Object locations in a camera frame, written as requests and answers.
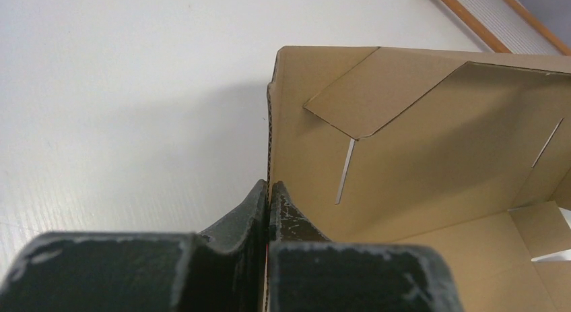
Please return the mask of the brown cardboard box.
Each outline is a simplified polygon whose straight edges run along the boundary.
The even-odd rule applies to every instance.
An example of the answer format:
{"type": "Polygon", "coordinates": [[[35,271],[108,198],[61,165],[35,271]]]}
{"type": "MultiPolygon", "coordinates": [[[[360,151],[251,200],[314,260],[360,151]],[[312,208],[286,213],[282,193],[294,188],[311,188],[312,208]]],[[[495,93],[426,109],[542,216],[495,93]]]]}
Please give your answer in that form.
{"type": "Polygon", "coordinates": [[[423,245],[462,311],[569,311],[570,58],[285,46],[268,179],[340,243],[423,245]]]}

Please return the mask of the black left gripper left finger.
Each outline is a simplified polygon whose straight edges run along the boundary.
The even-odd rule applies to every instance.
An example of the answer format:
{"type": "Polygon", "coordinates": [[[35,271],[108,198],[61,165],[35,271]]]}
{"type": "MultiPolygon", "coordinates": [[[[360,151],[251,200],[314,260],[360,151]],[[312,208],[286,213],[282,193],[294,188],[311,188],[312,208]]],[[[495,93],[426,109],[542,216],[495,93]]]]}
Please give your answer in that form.
{"type": "Polygon", "coordinates": [[[201,232],[48,232],[1,282],[2,311],[260,311],[267,184],[201,232]]]}

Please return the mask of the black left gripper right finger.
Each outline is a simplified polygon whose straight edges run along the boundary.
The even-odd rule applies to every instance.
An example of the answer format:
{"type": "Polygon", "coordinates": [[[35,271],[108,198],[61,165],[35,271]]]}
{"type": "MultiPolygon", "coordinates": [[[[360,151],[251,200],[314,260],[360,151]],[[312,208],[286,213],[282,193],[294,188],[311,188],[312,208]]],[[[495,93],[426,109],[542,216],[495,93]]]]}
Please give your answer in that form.
{"type": "Polygon", "coordinates": [[[450,268],[423,245],[340,243],[271,189],[269,311],[462,311],[450,268]]]}

